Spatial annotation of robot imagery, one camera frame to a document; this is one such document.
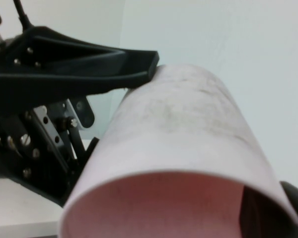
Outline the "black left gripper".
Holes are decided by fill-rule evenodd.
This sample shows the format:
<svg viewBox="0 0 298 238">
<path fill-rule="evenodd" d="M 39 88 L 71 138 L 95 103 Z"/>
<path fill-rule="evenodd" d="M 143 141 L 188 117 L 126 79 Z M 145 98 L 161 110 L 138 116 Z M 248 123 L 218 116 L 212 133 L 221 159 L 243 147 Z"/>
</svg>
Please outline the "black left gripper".
<svg viewBox="0 0 298 238">
<path fill-rule="evenodd" d="M 0 118 L 0 179 L 64 206 L 99 141 L 80 136 L 94 121 L 86 97 Z"/>
</svg>

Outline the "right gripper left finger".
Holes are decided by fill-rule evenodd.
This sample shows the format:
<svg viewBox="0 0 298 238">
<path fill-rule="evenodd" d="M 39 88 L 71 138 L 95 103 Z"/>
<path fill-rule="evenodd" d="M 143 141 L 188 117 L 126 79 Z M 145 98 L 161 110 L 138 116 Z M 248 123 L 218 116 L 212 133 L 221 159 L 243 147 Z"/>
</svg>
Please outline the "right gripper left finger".
<svg viewBox="0 0 298 238">
<path fill-rule="evenodd" d="M 263 238 L 261 210 L 263 195 L 245 187 L 241 203 L 239 225 L 243 238 Z"/>
</svg>

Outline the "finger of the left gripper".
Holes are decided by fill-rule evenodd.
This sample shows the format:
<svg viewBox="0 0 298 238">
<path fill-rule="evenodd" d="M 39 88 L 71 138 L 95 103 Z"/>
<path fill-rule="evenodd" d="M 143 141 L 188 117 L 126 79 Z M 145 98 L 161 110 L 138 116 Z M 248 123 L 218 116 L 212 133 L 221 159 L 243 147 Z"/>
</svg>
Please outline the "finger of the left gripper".
<svg viewBox="0 0 298 238">
<path fill-rule="evenodd" d="M 67 99 L 151 81 L 156 51 L 96 45 L 33 27 L 0 51 L 0 97 Z"/>
</svg>

